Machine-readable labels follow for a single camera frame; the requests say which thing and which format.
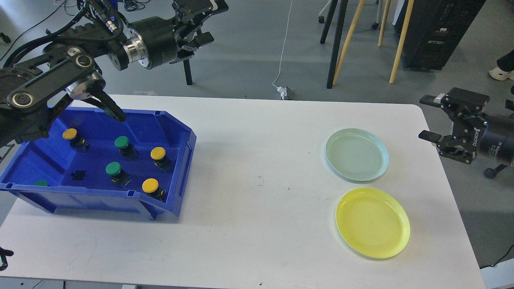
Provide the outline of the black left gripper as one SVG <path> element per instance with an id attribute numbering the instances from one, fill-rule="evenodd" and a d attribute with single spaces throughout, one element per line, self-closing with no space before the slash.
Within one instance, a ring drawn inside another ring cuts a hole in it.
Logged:
<path id="1" fill-rule="evenodd" d="M 146 69 L 188 60 L 200 47 L 214 42 L 201 27 L 209 17 L 229 9 L 224 0 L 175 0 L 172 7 L 173 18 L 137 21 L 137 61 Z"/>

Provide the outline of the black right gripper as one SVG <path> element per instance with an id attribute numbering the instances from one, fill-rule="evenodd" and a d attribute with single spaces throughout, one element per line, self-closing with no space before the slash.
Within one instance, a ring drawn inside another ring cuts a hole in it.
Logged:
<path id="1" fill-rule="evenodd" d="M 439 155 L 470 164 L 477 157 L 478 143 L 486 130 L 487 122 L 483 107 L 490 97 L 470 90 L 452 88 L 446 94 L 438 96 L 424 95 L 419 103 L 440 107 L 452 121 L 451 134 L 442 135 L 423 130 L 418 138 L 436 143 Z"/>

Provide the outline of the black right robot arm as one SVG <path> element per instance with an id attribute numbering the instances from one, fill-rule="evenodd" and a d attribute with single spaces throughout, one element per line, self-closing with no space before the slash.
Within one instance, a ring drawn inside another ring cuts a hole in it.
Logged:
<path id="1" fill-rule="evenodd" d="M 484 113 L 483 107 L 489 101 L 488 95 L 460 88 L 437 97 L 424 95 L 420 104 L 442 109 L 452 121 L 452 131 L 442 136 L 423 130 L 418 137 L 435 144 L 440 156 L 454 161 L 470 164 L 477 156 L 483 156 L 498 162 L 499 166 L 483 172 L 487 179 L 494 179 L 501 170 L 513 166 L 514 121 L 512 114 Z"/>

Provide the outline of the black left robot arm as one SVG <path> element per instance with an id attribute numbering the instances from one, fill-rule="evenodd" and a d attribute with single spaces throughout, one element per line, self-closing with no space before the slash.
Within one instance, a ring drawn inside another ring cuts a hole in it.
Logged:
<path id="1" fill-rule="evenodd" d="M 64 27 L 16 49 L 1 68 L 1 146 L 48 138 L 53 121 L 74 100 L 123 122 L 125 113 L 104 92 L 95 59 L 106 55 L 118 71 L 187 61 L 213 42 L 201 27 L 229 9 L 224 0 L 175 0 L 175 15 L 129 22 L 108 0 L 79 0 Z"/>

